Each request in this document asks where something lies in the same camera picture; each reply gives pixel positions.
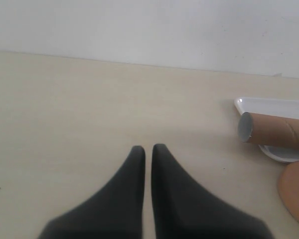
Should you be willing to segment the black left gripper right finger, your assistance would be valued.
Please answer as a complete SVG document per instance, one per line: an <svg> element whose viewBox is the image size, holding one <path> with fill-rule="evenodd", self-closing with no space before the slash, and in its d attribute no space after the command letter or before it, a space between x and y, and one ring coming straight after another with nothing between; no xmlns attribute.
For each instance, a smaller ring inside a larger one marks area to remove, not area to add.
<svg viewBox="0 0 299 239"><path fill-rule="evenodd" d="M197 183L164 144L152 150L151 198L158 239L270 239L261 220Z"/></svg>

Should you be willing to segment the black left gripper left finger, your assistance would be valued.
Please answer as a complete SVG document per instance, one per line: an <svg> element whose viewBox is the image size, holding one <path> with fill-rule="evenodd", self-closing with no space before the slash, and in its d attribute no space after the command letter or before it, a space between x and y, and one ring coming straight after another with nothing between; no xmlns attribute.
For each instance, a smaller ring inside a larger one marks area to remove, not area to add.
<svg viewBox="0 0 299 239"><path fill-rule="evenodd" d="M108 183L81 205L51 220L41 239L141 239L146 156L133 146Z"/></svg>

